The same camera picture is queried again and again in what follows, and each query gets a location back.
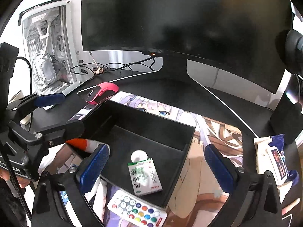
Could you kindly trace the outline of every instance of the curved monitor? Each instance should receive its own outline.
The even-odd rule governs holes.
[[[275,93],[282,79],[290,0],[82,0],[83,50],[185,57]]]

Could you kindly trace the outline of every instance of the anime eye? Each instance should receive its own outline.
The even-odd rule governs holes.
[[[167,111],[160,111],[159,112],[159,115],[162,116],[162,117],[165,117],[166,115],[169,115],[170,113],[167,112]]]
[[[143,108],[143,107],[138,107],[138,108],[136,108],[136,109],[138,109],[138,110],[140,110],[140,111],[146,111],[146,109],[145,108]]]

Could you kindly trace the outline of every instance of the white disc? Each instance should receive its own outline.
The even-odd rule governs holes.
[[[145,153],[143,150],[136,150],[134,153],[131,154],[131,161],[132,162],[138,162],[142,160],[147,160],[147,153]]]

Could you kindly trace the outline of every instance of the mouse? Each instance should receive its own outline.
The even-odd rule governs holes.
[[[97,105],[104,101],[106,98],[116,94],[119,91],[119,87],[114,83],[103,82],[98,84],[95,88],[88,93],[86,102],[91,105]]]

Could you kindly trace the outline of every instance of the blue eye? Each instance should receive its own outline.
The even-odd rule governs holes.
[[[167,112],[167,111],[160,111],[159,115],[162,116],[162,117],[165,117],[166,115],[169,115],[169,112]]]

